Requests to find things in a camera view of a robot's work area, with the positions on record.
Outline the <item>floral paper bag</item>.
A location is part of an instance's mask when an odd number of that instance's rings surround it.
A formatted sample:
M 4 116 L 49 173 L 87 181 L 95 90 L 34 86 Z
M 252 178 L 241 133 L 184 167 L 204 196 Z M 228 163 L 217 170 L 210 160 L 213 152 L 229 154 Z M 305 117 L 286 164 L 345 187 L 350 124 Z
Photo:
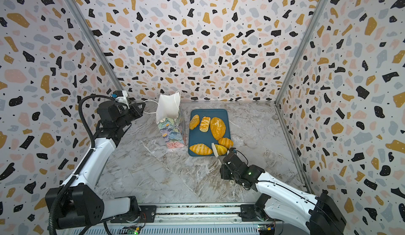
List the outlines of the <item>floral paper bag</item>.
M 181 111 L 181 94 L 176 91 L 172 95 L 160 95 L 159 101 L 146 100 L 157 104 L 156 111 L 145 112 L 155 114 L 157 127 L 169 149 L 186 146 L 185 120 Z

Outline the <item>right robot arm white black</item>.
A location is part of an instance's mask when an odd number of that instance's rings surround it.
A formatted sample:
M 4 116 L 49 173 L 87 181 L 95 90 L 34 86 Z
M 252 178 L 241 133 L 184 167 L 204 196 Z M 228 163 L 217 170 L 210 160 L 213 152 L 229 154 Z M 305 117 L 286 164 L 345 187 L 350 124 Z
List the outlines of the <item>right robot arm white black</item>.
M 246 190 L 260 193 L 254 205 L 260 220 L 281 220 L 310 235 L 342 235 L 347 221 L 334 200 L 325 193 L 316 196 L 298 190 L 256 165 L 243 162 L 235 148 L 220 156 L 219 146 L 212 144 L 213 154 L 221 163 L 221 178 L 234 181 Z

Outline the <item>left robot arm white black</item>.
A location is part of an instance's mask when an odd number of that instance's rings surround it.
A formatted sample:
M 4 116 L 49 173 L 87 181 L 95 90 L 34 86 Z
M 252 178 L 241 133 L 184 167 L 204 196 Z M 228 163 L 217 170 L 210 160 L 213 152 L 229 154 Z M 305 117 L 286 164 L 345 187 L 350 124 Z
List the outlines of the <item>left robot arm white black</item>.
M 45 202 L 49 210 L 49 233 L 82 228 L 111 220 L 134 222 L 141 208 L 134 196 L 102 200 L 95 192 L 104 167 L 133 121 L 143 116 L 145 103 L 119 102 L 109 98 L 99 105 L 100 119 L 93 133 L 88 126 L 91 145 L 72 174 L 59 186 L 48 190 Z

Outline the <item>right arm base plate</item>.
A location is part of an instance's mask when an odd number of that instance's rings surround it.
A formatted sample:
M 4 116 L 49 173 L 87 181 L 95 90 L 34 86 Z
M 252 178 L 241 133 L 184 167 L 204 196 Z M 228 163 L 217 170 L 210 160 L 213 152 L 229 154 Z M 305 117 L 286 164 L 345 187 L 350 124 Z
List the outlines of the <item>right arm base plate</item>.
M 264 209 L 255 204 L 242 204 L 239 216 L 243 222 L 268 221 L 270 219 Z

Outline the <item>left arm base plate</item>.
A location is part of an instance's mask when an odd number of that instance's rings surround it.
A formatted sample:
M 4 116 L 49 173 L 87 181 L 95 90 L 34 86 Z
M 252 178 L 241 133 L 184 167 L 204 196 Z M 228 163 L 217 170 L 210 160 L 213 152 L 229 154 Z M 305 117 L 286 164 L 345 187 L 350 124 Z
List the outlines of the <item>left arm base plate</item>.
M 111 220 L 111 223 L 144 224 L 153 223 L 157 212 L 156 205 L 141 205 L 138 210 L 118 215 Z

